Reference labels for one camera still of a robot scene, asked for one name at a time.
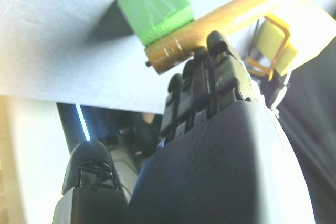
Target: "light strip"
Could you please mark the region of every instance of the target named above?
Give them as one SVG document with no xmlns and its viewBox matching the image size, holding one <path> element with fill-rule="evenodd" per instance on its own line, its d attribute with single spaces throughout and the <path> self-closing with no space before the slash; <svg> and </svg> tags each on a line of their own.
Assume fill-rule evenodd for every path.
<svg viewBox="0 0 336 224">
<path fill-rule="evenodd" d="M 78 112 L 80 124 L 82 125 L 86 141 L 90 141 L 91 140 L 90 134 L 89 134 L 88 128 L 86 126 L 86 123 L 85 123 L 85 120 L 84 120 L 84 116 L 83 116 L 83 112 L 82 112 L 82 109 L 80 108 L 79 103 L 76 103 L 76 109 L 77 109 L 77 112 Z"/>
</svg>

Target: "wooden rolling pin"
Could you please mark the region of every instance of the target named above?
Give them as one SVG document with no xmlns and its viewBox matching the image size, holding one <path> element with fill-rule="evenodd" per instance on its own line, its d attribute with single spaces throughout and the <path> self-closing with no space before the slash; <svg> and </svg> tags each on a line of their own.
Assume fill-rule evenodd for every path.
<svg viewBox="0 0 336 224">
<path fill-rule="evenodd" d="M 232 0 L 146 47 L 146 64 L 159 74 L 164 73 L 191 57 L 195 48 L 206 45 L 206 37 L 212 31 L 228 36 L 289 1 L 292 0 Z"/>
</svg>

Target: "wooden cylinder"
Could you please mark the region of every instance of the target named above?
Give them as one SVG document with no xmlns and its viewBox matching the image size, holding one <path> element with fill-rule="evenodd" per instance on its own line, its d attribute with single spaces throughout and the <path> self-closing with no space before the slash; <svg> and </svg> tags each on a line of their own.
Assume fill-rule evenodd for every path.
<svg viewBox="0 0 336 224">
<path fill-rule="evenodd" d="M 145 48 L 150 64 L 164 73 L 193 55 L 214 30 L 228 36 L 264 17 L 272 8 L 292 0 L 232 0 Z"/>
</svg>

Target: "green block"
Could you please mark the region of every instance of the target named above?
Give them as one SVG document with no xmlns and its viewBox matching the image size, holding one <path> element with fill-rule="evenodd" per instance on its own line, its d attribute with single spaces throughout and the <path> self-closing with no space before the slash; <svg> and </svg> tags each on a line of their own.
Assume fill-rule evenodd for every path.
<svg viewBox="0 0 336 224">
<path fill-rule="evenodd" d="M 194 20 L 188 0 L 118 0 L 118 7 L 145 46 Z"/>
</svg>

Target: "back of robotic hand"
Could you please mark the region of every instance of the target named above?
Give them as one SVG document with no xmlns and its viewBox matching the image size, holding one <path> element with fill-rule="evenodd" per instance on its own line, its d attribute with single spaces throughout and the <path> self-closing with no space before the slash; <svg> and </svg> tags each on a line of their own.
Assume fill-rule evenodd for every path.
<svg viewBox="0 0 336 224">
<path fill-rule="evenodd" d="M 104 214 L 81 212 L 72 200 L 68 222 L 54 222 L 62 199 L 54 224 L 314 223 L 290 143 L 258 101 L 238 53 L 219 32 L 208 36 L 207 48 L 196 49 L 182 75 L 173 76 L 168 92 L 163 140 L 142 167 L 127 210 L 124 199 L 111 193 L 120 191 L 110 187 L 111 204 L 98 194 L 92 202 L 108 204 L 109 215 L 88 222 L 87 215 Z M 79 184 L 67 190 L 88 190 Z M 78 222 L 76 215 L 86 218 Z"/>
</svg>

